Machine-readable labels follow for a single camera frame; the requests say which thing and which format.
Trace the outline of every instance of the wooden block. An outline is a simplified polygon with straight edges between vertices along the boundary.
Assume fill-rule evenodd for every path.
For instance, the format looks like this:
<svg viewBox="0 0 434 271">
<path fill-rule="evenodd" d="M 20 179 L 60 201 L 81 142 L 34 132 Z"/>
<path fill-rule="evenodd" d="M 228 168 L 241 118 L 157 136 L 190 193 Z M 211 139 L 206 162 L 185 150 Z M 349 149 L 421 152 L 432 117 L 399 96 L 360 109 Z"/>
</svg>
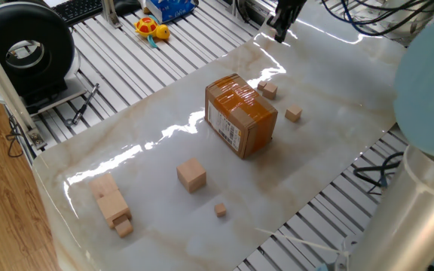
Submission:
<svg viewBox="0 0 434 271">
<path fill-rule="evenodd" d="M 259 84 L 257 84 L 257 89 L 258 90 L 264 90 L 264 87 L 266 84 L 267 84 L 267 82 L 260 81 Z"/>
<path fill-rule="evenodd" d="M 225 208 L 224 203 L 217 204 L 214 207 L 214 211 L 215 211 L 215 214 L 217 215 L 217 218 L 220 218 L 220 217 L 224 216 L 225 213 L 227 213 L 227 209 Z"/>
<path fill-rule="evenodd" d="M 118 190 L 118 186 L 110 173 L 92 180 L 88 185 L 95 199 L 101 199 L 111 192 Z"/>
<path fill-rule="evenodd" d="M 112 229 L 115 227 L 113 220 L 120 216 L 126 215 L 129 219 L 132 218 L 130 209 L 119 190 L 111 192 L 103 198 L 98 199 L 96 202 L 98 203 L 99 209 L 102 211 L 106 222 Z"/>
<path fill-rule="evenodd" d="M 262 90 L 262 95 L 265 98 L 268 99 L 274 99 L 276 98 L 277 93 L 277 86 L 275 84 L 272 84 L 271 82 L 267 83 Z"/>
<path fill-rule="evenodd" d="M 286 119 L 296 122 L 301 118 L 302 109 L 297 105 L 291 105 L 291 107 L 286 110 Z"/>
<path fill-rule="evenodd" d="M 206 184 L 206 171 L 195 158 L 177 166 L 177 176 L 189 193 Z"/>
<path fill-rule="evenodd" d="M 121 238 L 124 238 L 133 232 L 133 226 L 126 215 L 122 215 L 119 218 L 113 220 L 113 224 L 115 225 L 115 229 Z"/>
</svg>

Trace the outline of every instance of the yellow toy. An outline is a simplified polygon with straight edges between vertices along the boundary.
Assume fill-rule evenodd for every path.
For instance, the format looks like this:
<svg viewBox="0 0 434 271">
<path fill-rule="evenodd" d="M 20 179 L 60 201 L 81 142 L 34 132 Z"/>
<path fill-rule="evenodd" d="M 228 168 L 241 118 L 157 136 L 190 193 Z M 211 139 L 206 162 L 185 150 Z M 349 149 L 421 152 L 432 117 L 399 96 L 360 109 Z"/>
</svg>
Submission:
<svg viewBox="0 0 434 271">
<path fill-rule="evenodd" d="M 161 39 L 168 39 L 170 37 L 170 30 L 166 25 L 158 25 L 158 20 L 152 15 L 140 19 L 138 23 L 134 23 L 135 32 L 148 39 L 148 43 L 152 47 L 158 48 L 155 44 L 153 36 Z"/>
</svg>

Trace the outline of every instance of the black circular spool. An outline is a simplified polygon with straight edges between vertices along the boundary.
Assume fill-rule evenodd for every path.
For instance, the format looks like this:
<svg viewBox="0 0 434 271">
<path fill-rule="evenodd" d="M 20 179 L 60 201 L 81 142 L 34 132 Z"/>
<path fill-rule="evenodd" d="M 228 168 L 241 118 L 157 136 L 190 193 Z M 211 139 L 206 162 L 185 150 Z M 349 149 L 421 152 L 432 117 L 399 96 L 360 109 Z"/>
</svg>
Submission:
<svg viewBox="0 0 434 271">
<path fill-rule="evenodd" d="M 7 56 L 10 48 L 21 41 L 37 41 L 42 46 L 25 59 Z M 42 58 L 29 68 L 19 69 L 7 63 L 25 65 L 25 62 L 34 62 L 32 57 L 38 56 L 37 53 L 43 53 Z M 45 91 L 52 95 L 51 88 L 56 85 L 61 88 L 63 78 L 72 66 L 74 53 L 75 44 L 68 26 L 50 8 L 28 2 L 0 6 L 0 63 L 24 99 L 45 96 L 40 93 Z"/>
</svg>

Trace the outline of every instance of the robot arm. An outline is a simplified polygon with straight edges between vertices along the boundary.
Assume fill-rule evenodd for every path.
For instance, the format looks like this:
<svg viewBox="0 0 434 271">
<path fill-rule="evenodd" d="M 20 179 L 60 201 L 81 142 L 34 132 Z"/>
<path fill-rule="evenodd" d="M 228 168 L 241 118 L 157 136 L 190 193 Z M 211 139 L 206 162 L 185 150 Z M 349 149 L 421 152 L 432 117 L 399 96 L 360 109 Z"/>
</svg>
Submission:
<svg viewBox="0 0 434 271">
<path fill-rule="evenodd" d="M 272 16 L 267 24 L 276 29 L 274 39 L 282 43 L 291 24 L 296 21 L 306 0 L 279 0 L 276 8 L 276 16 Z"/>
</svg>

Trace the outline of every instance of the blue box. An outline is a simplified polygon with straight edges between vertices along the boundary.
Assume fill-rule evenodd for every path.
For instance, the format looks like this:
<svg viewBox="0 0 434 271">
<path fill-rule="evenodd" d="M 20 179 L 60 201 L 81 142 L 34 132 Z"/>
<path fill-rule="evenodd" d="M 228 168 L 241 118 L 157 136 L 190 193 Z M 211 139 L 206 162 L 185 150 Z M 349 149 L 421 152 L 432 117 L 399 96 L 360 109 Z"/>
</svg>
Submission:
<svg viewBox="0 0 434 271">
<path fill-rule="evenodd" d="M 178 18 L 195 8 L 194 0 L 146 0 L 145 4 L 159 23 Z"/>
</svg>

